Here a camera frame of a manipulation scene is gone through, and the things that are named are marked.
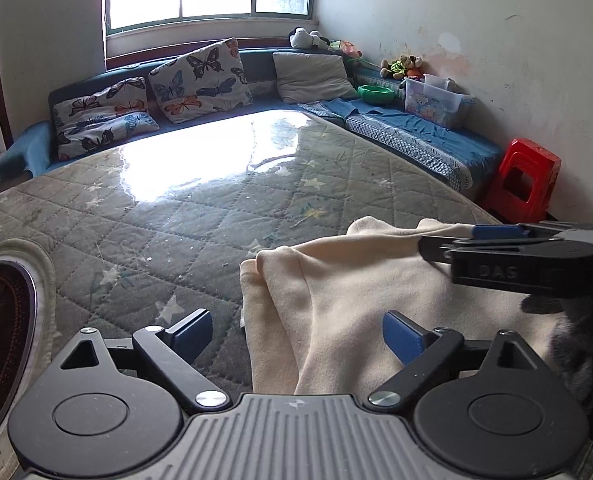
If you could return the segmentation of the quilted green table cover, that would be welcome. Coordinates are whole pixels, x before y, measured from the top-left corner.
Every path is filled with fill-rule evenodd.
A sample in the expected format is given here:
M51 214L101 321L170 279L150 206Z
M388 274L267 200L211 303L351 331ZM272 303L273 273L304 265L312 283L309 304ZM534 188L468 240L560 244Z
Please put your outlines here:
M239 326L241 261L344 233L362 216L487 223L472 200L377 145L297 110L161 133L71 162L0 194L0 242L27 237L56 270L61 344L91 322L109 334L215 318L199 367L250 385Z

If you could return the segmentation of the cream garment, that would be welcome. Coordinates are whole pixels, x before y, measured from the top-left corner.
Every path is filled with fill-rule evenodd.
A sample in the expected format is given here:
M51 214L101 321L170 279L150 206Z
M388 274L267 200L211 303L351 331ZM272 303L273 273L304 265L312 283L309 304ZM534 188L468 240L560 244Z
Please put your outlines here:
M354 393L363 398L401 362L382 336L395 310L426 327L487 339L510 328L581 396L592 377L593 318L559 302L455 285L419 254L423 235L468 237L469 224L433 219L399 229L373 217L343 235L262 250L240 266L256 393Z

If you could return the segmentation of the blue sofa throw cloth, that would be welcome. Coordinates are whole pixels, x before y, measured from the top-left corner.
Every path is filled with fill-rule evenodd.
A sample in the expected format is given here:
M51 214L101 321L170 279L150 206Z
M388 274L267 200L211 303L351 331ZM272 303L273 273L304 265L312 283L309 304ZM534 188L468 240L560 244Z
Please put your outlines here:
M362 115L384 122L388 126L405 130L417 139L439 148L449 155L473 160L475 157L501 158L503 149L478 133L467 129L451 130L419 116L403 112L393 106L377 106L368 104L361 99L333 99L323 101L325 107L333 113L347 119L352 115Z

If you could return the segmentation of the green plastic bowl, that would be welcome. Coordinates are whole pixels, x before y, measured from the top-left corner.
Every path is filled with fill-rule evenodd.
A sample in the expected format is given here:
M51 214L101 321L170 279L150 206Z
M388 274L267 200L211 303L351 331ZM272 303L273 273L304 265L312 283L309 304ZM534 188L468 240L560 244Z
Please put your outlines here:
M379 84L362 84L357 88L359 99L373 105L389 105L397 98L397 92Z

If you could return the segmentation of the large butterfly print pillow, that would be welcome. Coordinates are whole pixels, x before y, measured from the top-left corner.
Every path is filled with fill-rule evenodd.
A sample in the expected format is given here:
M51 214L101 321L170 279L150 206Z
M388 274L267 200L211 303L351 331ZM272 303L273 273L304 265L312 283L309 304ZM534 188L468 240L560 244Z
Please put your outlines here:
M236 38L173 58L152 70L148 81L173 124L253 103Z

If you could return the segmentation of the clear plastic storage box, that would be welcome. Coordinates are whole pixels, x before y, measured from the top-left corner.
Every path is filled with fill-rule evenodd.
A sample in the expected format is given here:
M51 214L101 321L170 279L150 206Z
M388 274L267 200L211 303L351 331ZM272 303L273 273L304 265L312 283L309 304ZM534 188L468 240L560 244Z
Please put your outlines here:
M404 110L446 129L459 129L475 98L415 79L405 79Z

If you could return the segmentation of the black white plush toy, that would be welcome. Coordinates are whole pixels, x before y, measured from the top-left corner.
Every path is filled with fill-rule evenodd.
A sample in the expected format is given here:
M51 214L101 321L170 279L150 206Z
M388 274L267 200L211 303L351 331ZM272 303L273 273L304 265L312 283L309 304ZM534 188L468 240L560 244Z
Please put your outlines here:
M330 50L330 41L321 36L318 30L308 32L303 27L297 27L290 32L288 39L295 50Z

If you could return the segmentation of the blue corner sofa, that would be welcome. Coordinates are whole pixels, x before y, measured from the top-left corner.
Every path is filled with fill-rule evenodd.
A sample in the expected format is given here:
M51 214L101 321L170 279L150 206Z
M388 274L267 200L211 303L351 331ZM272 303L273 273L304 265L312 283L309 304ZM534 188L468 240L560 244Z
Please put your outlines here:
M231 117L244 116L270 110L297 110L309 112L332 122L333 124L358 133L369 141L376 142L382 148L397 154L419 167L432 177L439 179L461 194L474 193L487 180L501 158L475 157L463 159L449 155L423 142L405 130L388 126L380 120L362 115L352 115L347 119L328 110L321 102L290 104L282 102L276 87L276 71L272 55L275 52L288 52L287 48L248 48L240 51L246 80L253 96L249 106L236 108L230 112L217 112L183 122L172 124L159 110L153 91L148 92L148 110L159 124L161 133L184 129L195 125L219 122ZM404 90L397 91L397 98L389 105L404 110ZM12 147L0 159L0 192L12 188L24 181L55 170L68 164L69 160L60 160L57 154L57 138L52 117L26 128L12 144Z

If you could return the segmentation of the pink green plush toy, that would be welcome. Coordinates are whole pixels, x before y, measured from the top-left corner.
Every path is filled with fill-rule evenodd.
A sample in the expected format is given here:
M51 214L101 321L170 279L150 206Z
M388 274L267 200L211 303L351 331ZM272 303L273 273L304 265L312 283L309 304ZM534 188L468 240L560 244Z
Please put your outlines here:
M362 51L359 50L355 44L352 44L350 41L347 40L336 40L330 42L330 48L336 51L341 52L342 54L348 56L349 58L361 58Z

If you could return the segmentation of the small butterfly print pillow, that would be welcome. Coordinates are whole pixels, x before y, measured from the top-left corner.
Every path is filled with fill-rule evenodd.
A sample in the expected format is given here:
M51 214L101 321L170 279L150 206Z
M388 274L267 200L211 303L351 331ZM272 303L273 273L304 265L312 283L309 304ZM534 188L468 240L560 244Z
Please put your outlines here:
M60 160L70 160L118 144L133 136L155 132L159 124L148 110L144 77L112 86L52 107Z

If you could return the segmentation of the colourful plush toy pile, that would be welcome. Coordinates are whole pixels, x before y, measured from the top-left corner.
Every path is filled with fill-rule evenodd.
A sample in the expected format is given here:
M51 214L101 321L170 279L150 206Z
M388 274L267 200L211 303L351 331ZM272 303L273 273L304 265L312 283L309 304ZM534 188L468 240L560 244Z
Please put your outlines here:
M423 65L425 65L425 61L420 56L401 55L392 62L383 60L379 74L381 78L396 81L403 81L405 78L421 80L425 76L423 75Z

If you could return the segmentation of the round black induction cooktop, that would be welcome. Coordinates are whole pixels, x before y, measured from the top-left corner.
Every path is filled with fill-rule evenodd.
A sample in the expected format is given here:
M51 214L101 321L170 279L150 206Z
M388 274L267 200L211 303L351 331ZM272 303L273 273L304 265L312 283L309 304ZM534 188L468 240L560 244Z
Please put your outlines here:
M0 261L0 427L19 389L36 326L36 288L19 263Z

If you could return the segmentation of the red plastic stool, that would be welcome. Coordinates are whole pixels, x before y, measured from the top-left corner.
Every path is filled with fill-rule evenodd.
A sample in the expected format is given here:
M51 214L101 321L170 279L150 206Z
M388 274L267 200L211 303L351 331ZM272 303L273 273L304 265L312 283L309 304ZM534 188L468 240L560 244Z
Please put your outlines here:
M513 139L483 195L482 207L510 223L546 218L561 159L541 144Z

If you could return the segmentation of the grey plain cushion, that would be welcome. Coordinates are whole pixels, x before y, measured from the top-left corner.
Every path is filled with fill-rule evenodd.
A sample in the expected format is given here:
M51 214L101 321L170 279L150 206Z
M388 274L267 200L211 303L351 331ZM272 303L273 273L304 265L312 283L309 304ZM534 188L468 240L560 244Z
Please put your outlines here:
M277 91L290 104L356 99L342 56L298 52L272 55L277 76Z

